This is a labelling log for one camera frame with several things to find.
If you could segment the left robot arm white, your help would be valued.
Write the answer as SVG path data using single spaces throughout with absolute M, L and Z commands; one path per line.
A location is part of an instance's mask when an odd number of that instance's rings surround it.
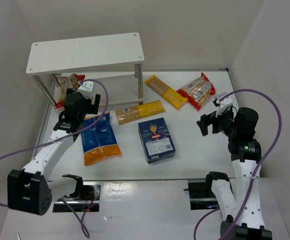
M 49 181 L 49 177 L 64 153 L 73 145 L 83 129 L 87 114 L 97 114 L 101 96 L 93 96 L 93 83 L 81 85 L 78 90 L 67 89 L 64 110 L 53 128 L 49 145 L 21 170 L 12 170 L 7 176 L 7 206 L 9 209 L 44 215 L 51 203 L 68 195 L 81 195 L 83 179 L 73 174 Z

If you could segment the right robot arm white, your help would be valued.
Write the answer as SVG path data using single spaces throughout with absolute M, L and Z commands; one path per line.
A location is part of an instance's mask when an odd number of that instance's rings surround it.
M 206 176 L 206 190 L 212 192 L 222 215 L 220 236 L 224 240 L 271 240 L 273 234 L 265 226 L 262 216 L 256 169 L 262 158 L 261 146 L 254 138 L 258 113 L 241 107 L 237 113 L 231 106 L 221 114 L 204 114 L 197 121 L 203 136 L 223 133 L 228 138 L 228 150 L 235 174 L 235 190 L 226 173 L 211 171 Z

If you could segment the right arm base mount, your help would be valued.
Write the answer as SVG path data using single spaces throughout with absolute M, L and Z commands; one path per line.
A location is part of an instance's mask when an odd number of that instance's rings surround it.
M 215 195 L 206 190 L 204 179 L 188 180 L 188 187 L 183 191 L 189 194 L 190 209 L 193 210 L 214 210 L 219 207 Z

